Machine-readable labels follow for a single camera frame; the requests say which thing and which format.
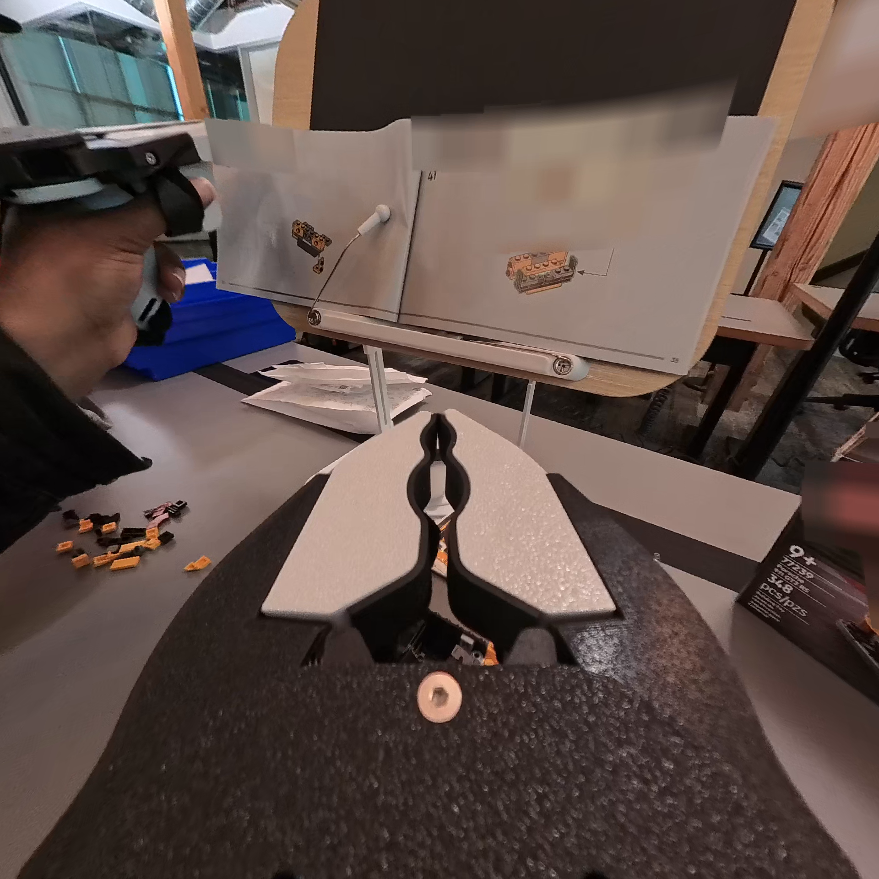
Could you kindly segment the wooden beam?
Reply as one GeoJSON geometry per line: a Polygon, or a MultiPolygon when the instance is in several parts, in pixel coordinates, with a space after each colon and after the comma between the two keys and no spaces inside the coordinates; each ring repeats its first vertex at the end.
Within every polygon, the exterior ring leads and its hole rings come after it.
{"type": "Polygon", "coordinates": [[[203,121],[210,112],[185,2],[155,1],[154,6],[182,115],[188,121],[203,121]]]}

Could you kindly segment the black metal pole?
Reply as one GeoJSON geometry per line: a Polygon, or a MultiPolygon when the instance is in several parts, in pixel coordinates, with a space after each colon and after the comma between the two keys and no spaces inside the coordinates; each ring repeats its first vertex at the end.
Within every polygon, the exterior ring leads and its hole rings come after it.
{"type": "Polygon", "coordinates": [[[791,363],[743,445],[729,459],[728,473],[748,480],[759,475],[844,335],[862,312],[877,279],[878,238],[875,237],[812,346],[791,363]]]}

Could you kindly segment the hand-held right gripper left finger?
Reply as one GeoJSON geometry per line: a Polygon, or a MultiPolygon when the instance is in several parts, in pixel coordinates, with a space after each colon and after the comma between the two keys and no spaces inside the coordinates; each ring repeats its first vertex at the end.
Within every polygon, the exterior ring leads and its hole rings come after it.
{"type": "Polygon", "coordinates": [[[261,606],[265,617],[356,629],[394,659],[422,621],[440,542],[427,514],[439,416],[420,412],[314,477],[314,501],[261,606]]]}

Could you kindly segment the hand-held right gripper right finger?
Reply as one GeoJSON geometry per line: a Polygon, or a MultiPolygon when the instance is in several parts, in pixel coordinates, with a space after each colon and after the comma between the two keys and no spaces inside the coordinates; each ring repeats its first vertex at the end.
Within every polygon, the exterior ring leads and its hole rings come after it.
{"type": "Polygon", "coordinates": [[[438,450],[454,511],[445,533],[452,612],[501,664],[522,634],[538,656],[568,661],[562,627],[612,621],[619,608],[548,473],[456,410],[438,417],[438,450]]]}

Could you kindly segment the person's left hand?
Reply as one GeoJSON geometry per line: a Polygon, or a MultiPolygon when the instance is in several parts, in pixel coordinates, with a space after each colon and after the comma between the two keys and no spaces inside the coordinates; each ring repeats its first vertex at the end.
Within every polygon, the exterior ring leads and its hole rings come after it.
{"type": "Polygon", "coordinates": [[[89,395],[135,346],[131,307],[151,247],[158,296],[183,297],[180,259],[155,244],[165,227],[148,194],[80,214],[59,205],[11,208],[2,235],[2,329],[67,397],[89,395]]]}

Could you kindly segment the black toy set box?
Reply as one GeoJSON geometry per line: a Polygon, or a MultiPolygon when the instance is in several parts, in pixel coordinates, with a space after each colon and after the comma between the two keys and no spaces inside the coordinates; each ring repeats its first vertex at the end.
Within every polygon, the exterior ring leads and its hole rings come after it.
{"type": "Polygon", "coordinates": [[[800,505],[738,604],[878,703],[877,416],[807,466],[800,505]]]}

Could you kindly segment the pile of small toy bricks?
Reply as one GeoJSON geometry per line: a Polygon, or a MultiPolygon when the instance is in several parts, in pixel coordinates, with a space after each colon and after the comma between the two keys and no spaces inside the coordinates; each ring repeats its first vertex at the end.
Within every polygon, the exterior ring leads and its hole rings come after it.
{"type": "Polygon", "coordinates": [[[175,533],[168,526],[179,522],[188,510],[186,500],[164,502],[143,513],[147,521],[144,526],[123,526],[119,512],[94,512],[82,517],[73,509],[62,510],[62,527],[78,539],[92,537],[94,543],[86,548],[75,540],[65,539],[55,546],[54,552],[67,557],[74,570],[132,570],[144,555],[175,542],[175,533]]]}

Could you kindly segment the blue plastic bin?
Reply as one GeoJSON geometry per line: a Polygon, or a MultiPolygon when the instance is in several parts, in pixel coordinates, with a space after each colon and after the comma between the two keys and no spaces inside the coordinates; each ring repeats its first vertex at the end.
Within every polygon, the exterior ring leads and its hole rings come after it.
{"type": "Polygon", "coordinates": [[[124,366],[165,380],[295,340],[267,299],[218,289],[216,264],[185,259],[184,298],[171,306],[172,324],[160,346],[136,346],[124,366]]]}

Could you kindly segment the grey side table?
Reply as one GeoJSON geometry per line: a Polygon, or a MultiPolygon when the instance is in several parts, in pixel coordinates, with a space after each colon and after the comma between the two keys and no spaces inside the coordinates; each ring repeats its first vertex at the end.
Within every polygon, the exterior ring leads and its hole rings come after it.
{"type": "Polygon", "coordinates": [[[729,296],[716,335],[701,357],[711,365],[726,367],[727,375],[690,438],[686,456],[700,459],[760,346],[806,351],[812,343],[810,331],[780,302],[729,296]]]}

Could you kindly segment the black office chair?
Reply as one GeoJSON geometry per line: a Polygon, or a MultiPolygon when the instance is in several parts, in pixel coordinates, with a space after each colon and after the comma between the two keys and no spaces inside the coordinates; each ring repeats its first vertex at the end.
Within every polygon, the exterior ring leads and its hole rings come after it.
{"type": "Polygon", "coordinates": [[[871,368],[873,372],[860,372],[859,376],[869,384],[878,381],[878,332],[851,330],[841,340],[839,355],[852,364],[871,368]]]}

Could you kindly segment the small screen on stand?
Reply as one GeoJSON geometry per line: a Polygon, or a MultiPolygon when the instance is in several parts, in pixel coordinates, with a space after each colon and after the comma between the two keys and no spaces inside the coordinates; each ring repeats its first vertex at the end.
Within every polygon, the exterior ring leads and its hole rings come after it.
{"type": "Polygon", "coordinates": [[[768,209],[758,225],[758,228],[750,243],[750,249],[757,250],[760,256],[753,268],[752,274],[744,287],[742,295],[750,295],[753,287],[760,276],[765,261],[771,251],[777,245],[781,233],[790,214],[797,203],[800,193],[804,188],[804,183],[791,180],[783,180],[771,200],[768,209]]]}

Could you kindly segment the wood-edged side table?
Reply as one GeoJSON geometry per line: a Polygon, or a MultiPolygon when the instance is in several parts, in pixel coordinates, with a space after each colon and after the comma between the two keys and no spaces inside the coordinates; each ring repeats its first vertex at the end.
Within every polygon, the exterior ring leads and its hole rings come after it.
{"type": "MultiPolygon", "coordinates": [[[[792,295],[805,309],[826,320],[838,306],[844,292],[843,289],[796,283],[793,285],[792,295]]],[[[878,332],[878,292],[870,294],[852,321],[851,328],[856,331],[878,332]]]]}

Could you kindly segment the wooden post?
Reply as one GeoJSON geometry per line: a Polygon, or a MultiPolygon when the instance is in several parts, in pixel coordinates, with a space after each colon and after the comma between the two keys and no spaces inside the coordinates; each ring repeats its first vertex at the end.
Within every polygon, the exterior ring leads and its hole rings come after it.
{"type": "MultiPolygon", "coordinates": [[[[726,299],[733,294],[733,284],[744,254],[774,192],[772,184],[786,144],[787,139],[781,134],[775,136],[745,204],[712,305],[711,314],[718,318],[718,323],[726,299]]],[[[819,268],[877,162],[877,150],[877,123],[843,129],[822,140],[819,153],[809,168],[804,193],[757,279],[755,293],[750,297],[780,302],[793,313],[793,285],[807,283],[819,268]]]]}

